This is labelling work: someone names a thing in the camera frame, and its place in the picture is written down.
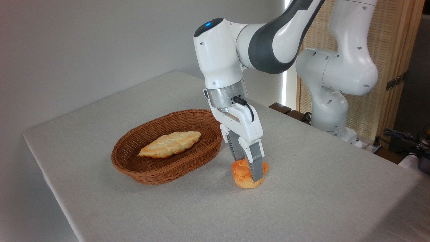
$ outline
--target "gripper jaw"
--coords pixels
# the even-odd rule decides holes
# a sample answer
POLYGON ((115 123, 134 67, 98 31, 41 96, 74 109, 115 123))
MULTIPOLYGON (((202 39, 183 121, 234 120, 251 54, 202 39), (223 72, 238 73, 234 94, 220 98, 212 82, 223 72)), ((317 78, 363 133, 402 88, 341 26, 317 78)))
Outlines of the gripper jaw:
POLYGON ((252 179, 254 182, 263 178, 263 161, 264 154, 261 152, 261 140, 249 144, 242 139, 238 134, 229 131, 227 135, 228 145, 230 147, 233 158, 243 160, 246 158, 248 161, 249 170, 251 171, 252 179))

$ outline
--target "brown wicker basket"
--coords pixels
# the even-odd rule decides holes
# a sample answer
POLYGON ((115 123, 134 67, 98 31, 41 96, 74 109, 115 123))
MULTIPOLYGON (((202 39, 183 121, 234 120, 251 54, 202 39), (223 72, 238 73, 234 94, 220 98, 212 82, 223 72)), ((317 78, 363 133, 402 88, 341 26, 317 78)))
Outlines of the brown wicker basket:
POLYGON ((118 140, 112 151, 112 164, 121 173, 144 184, 176 180, 203 166, 219 152, 220 123, 210 110, 188 109, 173 112, 142 124, 118 140), (166 159, 139 157, 141 148, 158 137, 176 131, 199 131, 201 137, 191 149, 166 159))

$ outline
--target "bread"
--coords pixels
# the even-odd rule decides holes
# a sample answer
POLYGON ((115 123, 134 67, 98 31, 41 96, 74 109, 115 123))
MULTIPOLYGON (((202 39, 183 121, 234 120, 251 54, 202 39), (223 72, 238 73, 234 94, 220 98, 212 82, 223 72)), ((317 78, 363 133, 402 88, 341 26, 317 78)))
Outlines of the bread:
POLYGON ((191 148, 200 138, 197 131, 174 132, 163 135, 140 150, 138 156, 147 156, 155 159, 169 158, 173 154, 181 154, 191 148))
POLYGON ((266 175, 267 170, 269 169, 269 165, 266 162, 263 162, 263 178, 254 182, 252 180, 251 171, 249 170, 248 160, 243 159, 234 162, 231 165, 231 170, 233 172, 233 178, 241 188, 255 188, 258 187, 264 181, 264 176, 266 175))

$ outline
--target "woven panel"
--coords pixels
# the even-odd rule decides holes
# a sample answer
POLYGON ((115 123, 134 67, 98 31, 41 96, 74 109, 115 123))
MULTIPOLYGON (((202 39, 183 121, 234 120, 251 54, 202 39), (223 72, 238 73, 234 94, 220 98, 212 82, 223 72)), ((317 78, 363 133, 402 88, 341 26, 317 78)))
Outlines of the woven panel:
MULTIPOLYGON (((336 50, 336 40, 329 33, 330 15, 335 0, 326 0, 320 12, 316 16, 307 32, 302 48, 323 48, 336 50)), ((344 95, 349 104, 347 126, 354 129, 359 135, 373 139, 378 125, 380 110, 378 104, 382 102, 381 89, 385 90, 387 83, 387 61, 390 59, 390 46, 395 35, 394 26, 397 24, 399 1, 379 0, 373 14, 368 33, 368 48, 370 56, 378 68, 378 82, 373 90, 365 96, 344 95)), ((300 81, 299 111, 310 112, 312 110, 309 92, 303 81, 300 81)))

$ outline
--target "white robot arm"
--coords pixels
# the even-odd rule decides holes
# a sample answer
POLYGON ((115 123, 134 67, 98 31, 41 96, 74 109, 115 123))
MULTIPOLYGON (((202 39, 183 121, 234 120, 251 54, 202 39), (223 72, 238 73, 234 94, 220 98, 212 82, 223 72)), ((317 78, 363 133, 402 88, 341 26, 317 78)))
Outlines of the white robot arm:
POLYGON ((354 130, 346 127, 348 103, 341 93, 365 95, 375 86, 378 71, 369 56, 367 33, 377 0, 336 0, 329 30, 337 52, 305 49, 296 70, 312 101, 312 126, 361 146, 354 130))
POLYGON ((245 101, 242 71, 255 68, 277 74, 287 70, 323 1, 293 0, 280 17, 267 24, 213 19, 194 33, 194 48, 205 77, 204 94, 233 157, 247 158, 254 181, 263 177, 263 129, 256 110, 245 101))

